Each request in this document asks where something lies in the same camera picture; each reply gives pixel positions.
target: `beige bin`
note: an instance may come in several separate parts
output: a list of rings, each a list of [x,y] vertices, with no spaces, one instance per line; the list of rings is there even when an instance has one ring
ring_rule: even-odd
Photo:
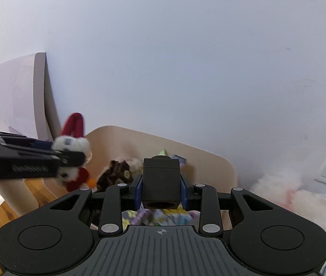
[[[92,178],[100,176],[110,161],[119,156],[151,158],[165,149],[168,155],[179,155],[187,160],[181,172],[186,174],[192,184],[204,183],[224,193],[229,193],[231,188],[238,186],[237,175],[228,160],[186,144],[118,126],[100,127],[87,134],[86,138],[91,143],[93,153],[86,166]],[[54,179],[43,181],[55,197],[67,193]],[[226,211],[223,211],[222,219],[225,229],[232,228]]]

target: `round hole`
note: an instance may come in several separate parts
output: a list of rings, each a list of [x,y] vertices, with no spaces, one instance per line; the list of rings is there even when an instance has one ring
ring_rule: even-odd
[[[171,202],[151,202],[149,204],[147,204],[148,207],[152,208],[152,209],[168,209],[172,206],[174,206],[174,204],[172,204]]]

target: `silver screw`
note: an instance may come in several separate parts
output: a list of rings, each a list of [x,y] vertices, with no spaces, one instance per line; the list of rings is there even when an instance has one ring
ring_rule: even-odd
[[[205,224],[203,231],[206,233],[217,233],[220,230],[220,226],[216,224]]]
[[[100,229],[105,233],[115,233],[119,229],[119,227],[117,224],[108,223],[104,224]]]

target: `black gripper holding plush toy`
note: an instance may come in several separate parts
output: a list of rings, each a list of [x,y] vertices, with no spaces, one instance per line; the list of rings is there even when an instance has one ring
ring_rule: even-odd
[[[149,169],[131,185],[93,194],[81,188],[3,226],[3,275],[316,276],[320,271],[326,260],[322,228],[242,188],[217,193],[209,185],[192,186],[184,175],[180,190],[172,189],[165,198],[162,187],[169,190],[170,185],[162,178],[172,169],[176,179],[177,162],[160,161],[170,160],[147,161]],[[156,182],[160,188],[154,188],[153,172],[161,178]],[[123,231],[122,211],[136,210],[141,202],[171,208],[177,199],[185,210],[200,211],[198,231],[193,226],[133,225]],[[98,231],[93,231],[89,227],[96,209],[102,212]],[[232,230],[223,230],[220,210],[229,210]]]

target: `white fluffy plush toy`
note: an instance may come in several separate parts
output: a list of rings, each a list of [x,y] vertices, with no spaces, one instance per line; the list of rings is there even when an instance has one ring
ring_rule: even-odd
[[[301,185],[298,176],[267,175],[251,192],[314,222],[326,232],[326,194],[298,190]]]
[[[83,152],[85,156],[87,156],[90,153],[90,143],[84,137],[74,138],[71,136],[59,136],[54,140],[52,149]],[[79,167],[60,167],[58,169],[57,179],[61,184],[66,185],[69,192],[73,191],[77,189],[82,183],[85,183],[89,177],[89,175],[87,175],[87,178],[84,179],[85,176],[83,175],[87,172],[84,172],[84,169],[81,169],[82,168]],[[76,182],[80,182],[78,181],[78,178],[81,177],[81,175],[83,176],[82,180],[80,180],[82,182],[76,186]]]

